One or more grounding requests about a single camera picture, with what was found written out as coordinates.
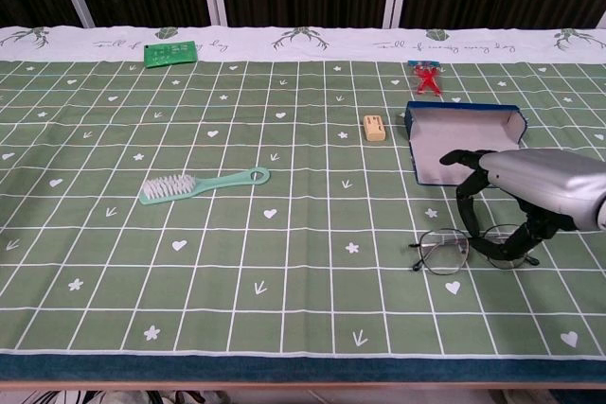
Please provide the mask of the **red figure toy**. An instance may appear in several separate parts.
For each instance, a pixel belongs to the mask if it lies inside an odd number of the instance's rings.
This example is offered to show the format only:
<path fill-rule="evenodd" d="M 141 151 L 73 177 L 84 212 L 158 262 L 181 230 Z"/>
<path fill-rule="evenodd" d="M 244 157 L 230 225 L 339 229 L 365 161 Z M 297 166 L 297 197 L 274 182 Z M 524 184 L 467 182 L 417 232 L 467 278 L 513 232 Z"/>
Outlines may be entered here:
<path fill-rule="evenodd" d="M 419 79 L 417 93 L 424 94 L 430 90 L 436 97 L 441 95 L 437 77 L 441 73 L 439 61 L 409 61 L 408 66 L 413 69 L 414 75 Z"/>

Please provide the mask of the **black wire-frame eyeglasses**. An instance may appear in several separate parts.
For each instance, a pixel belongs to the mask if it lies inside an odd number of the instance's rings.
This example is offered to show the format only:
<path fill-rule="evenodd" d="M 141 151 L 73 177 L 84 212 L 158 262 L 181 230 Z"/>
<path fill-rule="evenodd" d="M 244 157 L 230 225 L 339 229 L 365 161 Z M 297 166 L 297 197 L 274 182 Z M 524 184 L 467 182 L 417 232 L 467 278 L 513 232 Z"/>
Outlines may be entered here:
<path fill-rule="evenodd" d="M 497 224 L 481 234 L 482 238 L 505 243 L 508 235 L 512 234 L 518 226 L 515 224 Z M 416 248 L 419 259 L 411 266 L 413 272 L 423 268 L 435 275 L 451 275 L 459 272 L 466 264 L 472 250 L 470 240 L 466 234 L 455 228 L 441 228 L 427 231 L 421 235 L 418 243 L 408 245 Z M 538 258 L 528 254 L 512 261 L 484 258 L 495 268 L 512 270 L 523 265 L 539 266 Z"/>

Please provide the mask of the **green circuit board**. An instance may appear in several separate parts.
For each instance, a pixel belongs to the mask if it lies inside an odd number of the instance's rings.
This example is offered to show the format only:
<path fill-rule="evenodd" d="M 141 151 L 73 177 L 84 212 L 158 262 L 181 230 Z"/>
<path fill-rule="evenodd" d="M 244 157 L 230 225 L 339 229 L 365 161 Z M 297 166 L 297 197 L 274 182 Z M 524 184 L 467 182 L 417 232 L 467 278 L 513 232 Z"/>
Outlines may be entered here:
<path fill-rule="evenodd" d="M 190 63 L 197 60 L 197 48 L 193 41 L 172 44 L 146 44 L 144 46 L 144 64 L 147 68 Z"/>

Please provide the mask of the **blue glasses case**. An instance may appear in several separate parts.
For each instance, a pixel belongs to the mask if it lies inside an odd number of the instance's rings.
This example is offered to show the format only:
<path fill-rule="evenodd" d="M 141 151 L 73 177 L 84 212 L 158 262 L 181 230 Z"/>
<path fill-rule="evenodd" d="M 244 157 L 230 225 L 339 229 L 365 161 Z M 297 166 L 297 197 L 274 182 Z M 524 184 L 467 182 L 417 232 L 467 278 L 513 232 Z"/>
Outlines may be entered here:
<path fill-rule="evenodd" d="M 411 159 L 421 185 L 458 185 L 472 171 L 439 159 L 455 149 L 518 149 L 527 128 L 515 105 L 410 101 L 404 113 Z"/>

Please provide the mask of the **mint green scrub brush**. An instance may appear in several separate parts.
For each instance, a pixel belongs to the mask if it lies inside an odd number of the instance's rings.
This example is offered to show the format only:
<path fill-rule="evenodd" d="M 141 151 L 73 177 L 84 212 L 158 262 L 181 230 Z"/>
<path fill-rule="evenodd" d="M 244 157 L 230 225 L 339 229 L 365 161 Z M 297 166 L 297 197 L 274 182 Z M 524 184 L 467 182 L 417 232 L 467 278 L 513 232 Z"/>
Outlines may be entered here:
<path fill-rule="evenodd" d="M 145 181 L 138 194 L 138 200 L 143 205 L 174 202 L 214 189 L 264 184 L 270 177 L 271 173 L 265 167 L 253 167 L 242 172 L 208 179 L 200 179 L 188 174 L 162 176 Z"/>

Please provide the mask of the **beige eraser block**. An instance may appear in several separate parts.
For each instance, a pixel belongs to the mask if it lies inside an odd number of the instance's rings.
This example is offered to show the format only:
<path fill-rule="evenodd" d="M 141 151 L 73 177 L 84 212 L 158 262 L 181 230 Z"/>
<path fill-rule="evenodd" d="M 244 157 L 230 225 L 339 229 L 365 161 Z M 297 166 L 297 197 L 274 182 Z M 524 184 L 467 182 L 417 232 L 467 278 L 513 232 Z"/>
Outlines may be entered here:
<path fill-rule="evenodd" d="M 368 114 L 363 120 L 365 139 L 369 142 L 380 142 L 386 138 L 383 119 L 380 115 Z"/>

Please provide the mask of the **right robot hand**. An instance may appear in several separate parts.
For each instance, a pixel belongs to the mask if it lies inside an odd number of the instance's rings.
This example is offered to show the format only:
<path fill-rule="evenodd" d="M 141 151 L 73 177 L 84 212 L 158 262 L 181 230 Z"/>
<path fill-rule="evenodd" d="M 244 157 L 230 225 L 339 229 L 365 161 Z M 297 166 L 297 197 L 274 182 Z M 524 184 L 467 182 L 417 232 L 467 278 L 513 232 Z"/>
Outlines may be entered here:
<path fill-rule="evenodd" d="M 454 149 L 439 158 L 472 173 L 455 189 L 468 242 L 493 266 L 515 268 L 558 231 L 606 231 L 606 162 L 563 149 Z M 494 186 L 513 197 L 526 221 L 498 242 L 480 232 L 474 196 Z"/>

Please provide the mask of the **green grid tablecloth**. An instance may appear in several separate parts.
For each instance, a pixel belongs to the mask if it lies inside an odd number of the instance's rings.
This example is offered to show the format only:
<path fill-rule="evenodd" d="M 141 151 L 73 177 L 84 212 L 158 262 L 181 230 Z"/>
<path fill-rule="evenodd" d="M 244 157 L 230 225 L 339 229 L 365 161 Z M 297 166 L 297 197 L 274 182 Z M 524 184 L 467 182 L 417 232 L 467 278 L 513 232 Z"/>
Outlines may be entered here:
<path fill-rule="evenodd" d="M 188 41 L 196 62 L 145 66 Z M 604 234 L 412 271 L 409 244 L 464 228 L 415 176 L 412 59 L 441 61 L 444 102 L 517 106 L 522 146 L 606 158 L 606 30 L 0 28 L 0 354 L 606 360 Z"/>

